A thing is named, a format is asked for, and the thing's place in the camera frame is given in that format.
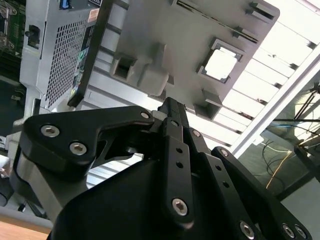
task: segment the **gray plastic part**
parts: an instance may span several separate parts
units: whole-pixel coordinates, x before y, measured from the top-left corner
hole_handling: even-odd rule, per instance
[[[232,69],[232,71],[230,72],[230,74],[229,74],[229,76],[227,78],[215,79],[214,77],[212,77],[212,76],[207,74],[207,71],[205,70],[205,67],[206,67],[206,64],[207,64],[209,58],[213,54],[214,50],[220,49],[220,48],[225,48],[225,49],[228,49],[229,51],[235,53],[236,54],[235,58],[237,59],[238,62],[235,64],[234,68]],[[219,82],[225,84],[230,78],[232,78],[232,77],[235,78],[236,77],[235,75],[238,72],[241,73],[245,69],[245,66],[240,61],[241,58],[246,54],[244,51],[242,51],[242,50],[240,50],[240,49],[238,49],[238,48],[236,48],[236,47],[234,47],[234,46],[232,46],[232,45],[230,45],[230,44],[228,44],[228,43],[226,43],[224,41],[221,41],[220,39],[217,39],[217,38],[215,38],[213,40],[213,44],[211,46],[211,50],[212,51],[210,51],[208,53],[204,63],[199,67],[199,69],[197,71],[198,75],[202,76],[203,78],[206,78],[208,80],[219,81]]]
[[[206,90],[202,90],[203,96],[205,98],[205,102],[207,102],[206,106],[200,106],[195,104],[194,111],[198,117],[207,120],[213,120],[217,113],[219,112],[220,108],[223,106],[219,96],[208,92]]]
[[[280,12],[263,0],[256,1],[275,12],[272,21],[266,24],[246,13],[246,10],[252,8],[250,7],[251,0],[190,0],[181,2],[210,15],[226,26],[233,26],[234,29],[191,12],[176,4],[177,1],[134,0],[131,1],[128,8],[115,56],[125,54],[136,59],[134,66],[136,76],[119,81],[154,95],[155,92],[159,93],[160,89],[157,91],[154,89],[151,91],[149,87],[142,89],[141,86],[144,84],[139,84],[139,80],[144,67],[154,63],[159,45],[165,46],[161,67],[167,70],[169,76],[174,77],[174,85],[171,84],[171,77],[169,77],[164,87],[166,95],[184,103],[187,108],[193,110],[194,105],[204,105],[205,97],[202,89],[206,89],[219,96],[222,101],[224,100],[276,22]],[[237,26],[256,36],[257,43],[242,41],[234,37],[233,33],[237,31]],[[226,83],[203,77],[203,74],[197,74],[199,66],[204,63],[211,51],[214,39],[221,40],[240,50],[243,54]]]
[[[32,47],[24,37],[20,70],[20,82],[27,88],[24,118],[33,114],[35,99],[41,100],[40,108],[51,111],[70,96],[79,53],[76,51],[81,49],[86,28],[96,23],[88,22],[90,11],[96,6],[87,0],[72,1],[71,6],[72,9],[62,10],[57,0],[26,2],[26,30],[29,26],[39,29],[39,44],[38,49]],[[65,31],[65,39],[56,43],[59,31]],[[64,48],[64,55],[57,56],[57,48]]]
[[[248,10],[247,13],[267,24],[271,23],[277,15],[277,12],[272,10],[266,4],[252,2],[250,6],[252,9]]]
[[[110,75],[119,81],[135,83],[134,85],[143,92],[150,95],[159,96],[163,92],[169,80],[168,71],[162,67],[166,52],[166,45],[158,43],[155,46],[155,53],[144,64],[143,60],[135,59],[126,54],[118,53],[113,60]],[[126,73],[123,73],[121,61],[127,62]]]
[[[165,89],[169,73],[163,67],[146,64],[137,87],[151,95],[160,96]]]

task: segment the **label sticker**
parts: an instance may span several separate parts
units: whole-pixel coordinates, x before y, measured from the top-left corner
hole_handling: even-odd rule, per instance
[[[92,10],[90,11],[89,18],[88,18],[88,23],[91,23],[91,22],[97,20],[98,14],[99,14],[99,10],[100,10],[100,9],[97,8],[97,9],[92,9]]]

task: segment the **perforated metal panel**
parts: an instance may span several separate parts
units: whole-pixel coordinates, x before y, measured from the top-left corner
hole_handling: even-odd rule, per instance
[[[100,7],[101,3],[102,3],[102,0],[89,0],[89,2],[97,4]]]
[[[61,26],[57,30],[48,89],[48,108],[72,85],[77,57],[83,42],[87,21]]]

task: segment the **black metal bracket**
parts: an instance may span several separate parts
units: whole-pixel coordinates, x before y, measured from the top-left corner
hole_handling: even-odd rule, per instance
[[[38,115],[25,122],[23,157],[16,162],[24,159],[43,175],[50,172],[52,183],[56,178],[76,186],[92,167],[144,155],[59,205],[50,240],[98,239],[106,231],[111,239],[312,239],[228,150],[208,150],[202,134],[189,127],[184,105],[167,98],[158,110],[164,120],[130,106]],[[71,148],[74,143],[79,149]],[[30,176],[38,172],[24,179],[40,193],[36,176]],[[59,186],[52,187],[54,194]]]
[[[294,153],[320,183],[320,166],[316,165],[314,161],[308,157],[308,153],[302,147],[294,146]]]
[[[306,239],[301,233],[311,236],[303,224],[263,188],[228,150],[216,147],[211,154],[222,160],[247,212],[252,220],[259,224],[267,239]]]

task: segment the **metal frame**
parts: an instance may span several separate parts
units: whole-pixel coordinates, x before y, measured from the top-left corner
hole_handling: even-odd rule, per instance
[[[248,128],[240,135],[230,150],[237,158],[266,129],[289,102],[302,90],[311,78],[320,71],[320,45],[318,45],[302,65],[282,86]]]

